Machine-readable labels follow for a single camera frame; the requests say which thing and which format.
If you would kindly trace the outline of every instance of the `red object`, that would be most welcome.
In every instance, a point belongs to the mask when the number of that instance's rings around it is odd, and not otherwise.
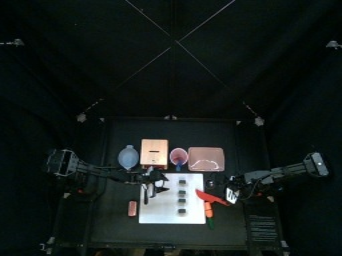
[[[221,200],[221,199],[220,199],[219,197],[216,197],[216,196],[212,196],[212,195],[209,195],[209,194],[201,192],[201,191],[197,190],[197,189],[196,189],[196,194],[197,194],[197,197],[199,197],[201,200],[204,200],[204,201],[207,201],[207,202],[209,202],[209,203],[217,202],[217,203],[220,203],[220,204],[223,204],[223,205],[225,205],[225,206],[229,206],[229,203],[228,203],[227,201]]]

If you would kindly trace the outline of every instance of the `green object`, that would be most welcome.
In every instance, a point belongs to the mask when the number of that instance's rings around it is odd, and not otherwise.
[[[208,220],[208,221],[207,221],[207,223],[208,223],[208,228],[209,228],[209,229],[213,229],[213,227],[215,227],[215,226],[213,226],[213,219],[212,219],[212,218],[207,218],[207,220]]]

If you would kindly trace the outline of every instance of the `black cable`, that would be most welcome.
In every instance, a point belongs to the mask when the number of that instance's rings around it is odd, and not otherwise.
[[[251,192],[250,192],[248,196],[247,196],[246,198],[239,198],[239,200],[244,201],[244,200],[247,200],[247,199],[251,198],[251,196],[252,196],[252,194],[254,194],[254,191],[255,191],[255,188],[256,188],[259,182],[260,182],[264,178],[267,178],[268,176],[271,176],[271,174],[264,175],[263,177],[260,177],[260,178],[256,180],[256,182],[255,182],[255,184],[254,184],[254,186],[252,186],[252,189],[251,189]]]

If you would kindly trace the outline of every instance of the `white board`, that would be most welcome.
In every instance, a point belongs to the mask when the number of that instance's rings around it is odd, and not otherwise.
[[[204,224],[204,202],[197,197],[195,190],[203,191],[201,173],[165,173],[168,181],[164,187],[168,191],[156,194],[156,197],[148,198],[148,204],[144,204],[144,189],[140,190],[140,211],[139,223],[151,224]],[[185,180],[185,185],[179,184],[179,180]],[[179,195],[179,191],[185,191],[185,195]],[[185,199],[185,203],[179,203],[179,199]],[[185,209],[185,213],[179,213],[179,209]]]

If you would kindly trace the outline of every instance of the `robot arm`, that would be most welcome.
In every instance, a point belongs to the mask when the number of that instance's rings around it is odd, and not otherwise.
[[[260,193],[270,194],[270,190],[275,185],[279,185],[282,181],[306,174],[315,178],[328,175],[326,163],[318,152],[310,153],[302,163],[232,176],[227,186],[227,200],[231,201],[231,197],[233,198],[233,196],[231,196],[232,191],[239,191],[239,195],[235,196],[233,201],[236,201],[236,199],[247,200],[252,195]]]

